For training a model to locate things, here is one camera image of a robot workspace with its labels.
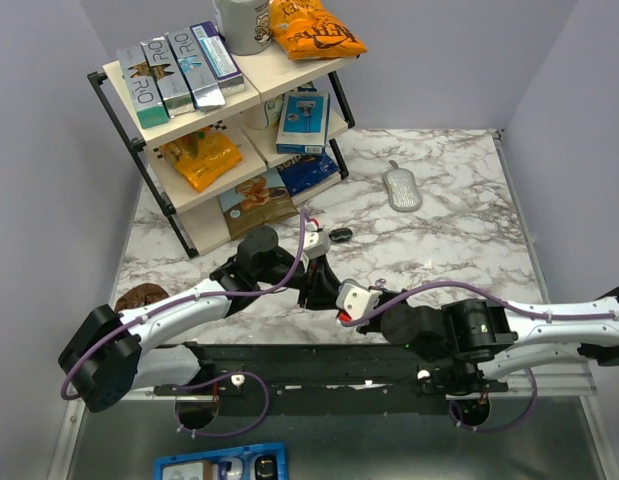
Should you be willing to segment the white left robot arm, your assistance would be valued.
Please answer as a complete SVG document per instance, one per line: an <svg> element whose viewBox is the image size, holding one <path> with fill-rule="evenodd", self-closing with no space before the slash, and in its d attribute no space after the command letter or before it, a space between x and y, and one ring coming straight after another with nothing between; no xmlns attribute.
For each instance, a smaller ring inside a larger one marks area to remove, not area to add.
<svg viewBox="0 0 619 480"><path fill-rule="evenodd" d="M257 298L288 287L300 290L314 273L331 240L312 221L302 223L294 254L278 244L270 227L250 231L235 255L207 279L149 306L115 312L102 305L90 312L61 353L61 396L82 399L103 411L133 390L175 386L203 393L211 380L193 349L168 341L192 328L244 310Z"/></svg>

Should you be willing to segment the black earbud charging case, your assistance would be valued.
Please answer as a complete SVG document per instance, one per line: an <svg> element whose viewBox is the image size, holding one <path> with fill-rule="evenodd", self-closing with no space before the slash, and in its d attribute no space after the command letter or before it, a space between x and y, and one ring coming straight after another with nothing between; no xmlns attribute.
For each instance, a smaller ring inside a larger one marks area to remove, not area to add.
<svg viewBox="0 0 619 480"><path fill-rule="evenodd" d="M353 231L346 227L337 228L331 230L328 236L333 243L345 243L352 239Z"/></svg>

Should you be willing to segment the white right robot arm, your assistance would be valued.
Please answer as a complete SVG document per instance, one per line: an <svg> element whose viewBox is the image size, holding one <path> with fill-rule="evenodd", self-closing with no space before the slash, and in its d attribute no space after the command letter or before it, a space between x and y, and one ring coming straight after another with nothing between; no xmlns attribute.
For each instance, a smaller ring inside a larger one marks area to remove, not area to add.
<svg viewBox="0 0 619 480"><path fill-rule="evenodd" d="M354 287L342 324L444 368L451 391L552 363L619 366L619 291L576 304L523 304L473 285L438 281L403 292Z"/></svg>

